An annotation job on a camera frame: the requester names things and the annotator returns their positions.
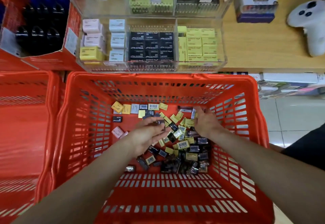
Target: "red plastic basket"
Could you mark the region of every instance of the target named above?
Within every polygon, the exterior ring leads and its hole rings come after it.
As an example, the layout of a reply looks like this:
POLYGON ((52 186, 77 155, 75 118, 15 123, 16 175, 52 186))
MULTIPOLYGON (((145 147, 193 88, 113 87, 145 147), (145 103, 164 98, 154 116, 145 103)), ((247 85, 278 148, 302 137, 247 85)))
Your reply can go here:
MULTIPOLYGON (((268 146, 257 84, 250 76, 75 72, 68 76, 58 118, 55 187, 117 141, 110 133, 114 127, 130 131, 139 122, 130 114, 123 115, 122 123, 113 123, 111 105, 116 100, 164 102, 167 116, 177 112, 177 105, 200 105, 211 109, 230 131, 268 146)), ((212 154, 207 174, 161 174, 157 167, 144 172, 140 166, 136 173, 123 174, 96 222, 273 223, 272 202, 240 165, 216 145, 212 154)))
POLYGON ((10 223, 50 193, 60 77, 0 73, 0 223, 10 223))

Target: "person's left hand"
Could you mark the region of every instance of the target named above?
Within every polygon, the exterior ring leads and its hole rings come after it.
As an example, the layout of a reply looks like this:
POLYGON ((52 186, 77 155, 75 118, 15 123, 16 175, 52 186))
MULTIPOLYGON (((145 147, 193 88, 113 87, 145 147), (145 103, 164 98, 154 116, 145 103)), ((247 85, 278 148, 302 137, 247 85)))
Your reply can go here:
POLYGON ((149 117, 136 125, 136 129, 131 131, 126 137, 131 139, 134 149, 134 156, 142 155, 151 144, 166 137, 171 128, 166 127, 164 123, 155 125, 155 121, 164 120, 161 117, 149 117))

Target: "person's left arm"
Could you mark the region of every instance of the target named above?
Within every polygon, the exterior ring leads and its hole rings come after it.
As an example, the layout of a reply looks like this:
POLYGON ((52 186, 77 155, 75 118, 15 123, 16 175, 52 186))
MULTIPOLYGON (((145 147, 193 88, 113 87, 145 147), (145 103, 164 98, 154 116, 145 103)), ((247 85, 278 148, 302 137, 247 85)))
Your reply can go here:
POLYGON ((164 124, 150 125, 163 118, 151 117, 109 147, 101 156, 77 175, 18 217, 13 224, 93 223, 110 191, 124 172, 128 162, 155 141, 168 135, 164 124))

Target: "controller button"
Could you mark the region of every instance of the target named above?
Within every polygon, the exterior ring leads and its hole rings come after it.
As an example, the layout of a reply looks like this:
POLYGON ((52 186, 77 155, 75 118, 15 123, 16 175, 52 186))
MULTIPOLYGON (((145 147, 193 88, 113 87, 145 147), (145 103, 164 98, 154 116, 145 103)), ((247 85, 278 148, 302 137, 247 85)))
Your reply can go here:
POLYGON ((309 2, 308 5, 307 5, 307 8, 310 9, 310 8, 313 8, 316 6, 316 1, 312 1, 312 2, 309 2))

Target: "person's right hand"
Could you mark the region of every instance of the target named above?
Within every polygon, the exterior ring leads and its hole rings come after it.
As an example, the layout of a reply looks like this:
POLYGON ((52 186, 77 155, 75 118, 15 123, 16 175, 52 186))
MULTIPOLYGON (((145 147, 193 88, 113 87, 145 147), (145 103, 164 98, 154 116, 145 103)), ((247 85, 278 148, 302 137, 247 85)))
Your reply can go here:
POLYGON ((194 121, 195 130, 202 136, 208 139, 212 131, 225 131, 227 129, 218 122, 215 114, 211 110, 205 113, 201 107, 194 107, 197 113, 197 118, 194 121))

